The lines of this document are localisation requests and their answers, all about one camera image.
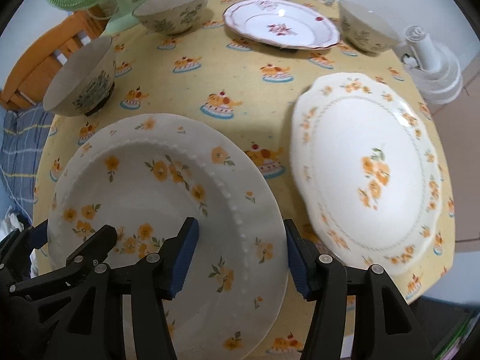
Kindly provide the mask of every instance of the plate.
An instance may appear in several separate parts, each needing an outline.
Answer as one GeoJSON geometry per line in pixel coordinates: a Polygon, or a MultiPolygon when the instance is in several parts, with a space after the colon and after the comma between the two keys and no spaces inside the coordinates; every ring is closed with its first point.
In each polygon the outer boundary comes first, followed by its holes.
{"type": "Polygon", "coordinates": [[[437,154],[387,85],[318,78],[295,106],[290,162],[315,232],[346,265],[400,275],[428,249],[441,210],[437,154]]]}
{"type": "Polygon", "coordinates": [[[200,238],[183,290],[164,302],[178,358],[239,360],[262,341],[285,294],[287,244],[277,202],[241,149],[186,117],[137,115],[97,132],[65,169],[49,216],[54,269],[104,224],[118,232],[106,259],[115,268],[193,216],[200,238]]]}
{"type": "Polygon", "coordinates": [[[337,27],[315,9],[285,0],[246,0],[227,8],[225,24],[246,38],[273,46],[320,50],[340,42],[337,27]]]}

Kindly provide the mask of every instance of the yellow tablecloth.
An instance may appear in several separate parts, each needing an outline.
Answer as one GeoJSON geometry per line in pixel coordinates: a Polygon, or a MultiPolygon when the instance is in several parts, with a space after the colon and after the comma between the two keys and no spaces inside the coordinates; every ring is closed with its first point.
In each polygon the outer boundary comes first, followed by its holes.
{"type": "MultiPolygon", "coordinates": [[[[236,42],[235,33],[223,26],[223,11],[237,0],[210,0],[202,20],[194,28],[174,40],[156,33],[147,33],[139,25],[115,37],[117,70],[112,97],[100,112],[91,117],[56,116],[47,139],[37,174],[34,224],[48,217],[55,188],[55,177],[65,168],[80,145],[99,129],[119,119],[144,113],[172,113],[187,116],[210,125],[229,137],[242,150],[253,143],[270,152],[277,152],[286,171],[268,179],[284,218],[292,218],[304,237],[313,232],[302,199],[289,172],[291,114],[298,96],[313,81],[334,72],[364,73],[385,81],[409,102],[427,126],[436,147],[443,174],[442,214],[438,222],[437,245],[420,264],[405,275],[395,278],[400,291],[416,291],[415,299],[443,275],[453,261],[455,222],[450,178],[445,155],[434,123],[408,74],[392,51],[368,56],[344,43],[322,51],[314,60],[309,51],[288,51],[258,44],[236,42]],[[187,71],[175,74],[176,61],[191,59],[187,71]],[[266,69],[279,68],[287,82],[263,80],[266,69]],[[220,119],[204,113],[201,107],[210,101],[227,104],[233,116],[220,119]]],[[[318,9],[327,17],[338,17],[337,6],[325,7],[315,0],[295,0],[318,9]]],[[[40,273],[50,270],[47,248],[38,253],[40,273]]],[[[353,333],[354,307],[349,299],[346,335],[353,333]]],[[[291,278],[280,315],[268,336],[249,356],[258,358],[268,353],[297,353],[308,333],[314,304],[305,302],[295,290],[291,278]]]]}

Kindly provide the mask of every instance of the floral plate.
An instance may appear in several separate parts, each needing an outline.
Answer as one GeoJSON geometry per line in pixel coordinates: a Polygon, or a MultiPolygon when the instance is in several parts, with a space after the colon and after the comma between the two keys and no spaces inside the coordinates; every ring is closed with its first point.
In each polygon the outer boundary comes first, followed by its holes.
{"type": "Polygon", "coordinates": [[[315,232],[346,265],[400,275],[431,246],[437,155],[387,85],[356,73],[318,78],[297,101],[290,162],[315,232]]]}
{"type": "MultiPolygon", "coordinates": [[[[187,216],[198,219],[200,238],[183,291],[164,303],[178,358],[243,359],[267,335],[283,301],[285,230],[256,166],[203,123],[137,115],[90,138],[55,187],[52,267],[64,266],[104,224],[118,233],[106,262],[133,264],[175,236],[187,216]]],[[[133,352],[133,337],[126,348],[133,352]]]]}
{"type": "Polygon", "coordinates": [[[291,1],[240,1],[226,9],[223,19],[246,38],[282,48],[320,50],[340,42],[340,32],[332,21],[291,1]]]}

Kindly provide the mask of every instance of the metal screw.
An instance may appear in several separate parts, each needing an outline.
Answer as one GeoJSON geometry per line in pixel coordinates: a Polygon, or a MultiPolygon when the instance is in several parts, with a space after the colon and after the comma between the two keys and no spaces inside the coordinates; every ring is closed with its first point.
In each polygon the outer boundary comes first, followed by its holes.
{"type": "Polygon", "coordinates": [[[106,264],[98,264],[94,271],[97,272],[98,274],[102,274],[107,270],[107,265],[106,264]]]}
{"type": "Polygon", "coordinates": [[[147,256],[147,261],[149,263],[156,263],[158,260],[160,259],[160,256],[158,253],[150,253],[148,256],[147,256]]]}
{"type": "Polygon", "coordinates": [[[320,260],[321,263],[324,263],[324,264],[330,264],[333,261],[332,256],[330,256],[329,254],[321,254],[318,259],[320,260]]]}
{"type": "Polygon", "coordinates": [[[383,267],[381,265],[378,265],[378,264],[373,264],[371,266],[371,271],[374,273],[374,274],[377,274],[377,275],[381,275],[385,269],[383,269],[383,267]]]}

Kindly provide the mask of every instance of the plaid cushion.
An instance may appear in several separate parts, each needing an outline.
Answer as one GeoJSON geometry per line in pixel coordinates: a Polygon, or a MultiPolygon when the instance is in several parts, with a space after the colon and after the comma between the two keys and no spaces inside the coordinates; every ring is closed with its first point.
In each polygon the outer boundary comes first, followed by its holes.
{"type": "Polygon", "coordinates": [[[3,123],[0,150],[2,182],[15,209],[30,223],[35,177],[53,117],[54,114],[46,112],[40,103],[28,111],[8,111],[3,123]]]}

